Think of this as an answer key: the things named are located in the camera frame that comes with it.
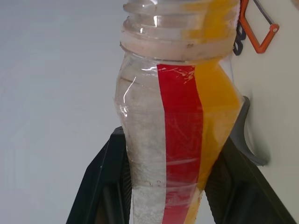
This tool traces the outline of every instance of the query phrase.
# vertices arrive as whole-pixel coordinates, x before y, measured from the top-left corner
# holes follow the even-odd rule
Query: white wall
[[[299,11],[290,0],[260,0],[280,29],[264,54],[249,39],[233,57],[236,86],[251,99],[246,131],[249,145],[270,163],[260,168],[290,214],[299,223]],[[269,24],[253,1],[246,17],[262,42]]]
[[[66,222],[119,121],[120,0],[0,1],[0,223]],[[204,200],[205,224],[213,223]]]

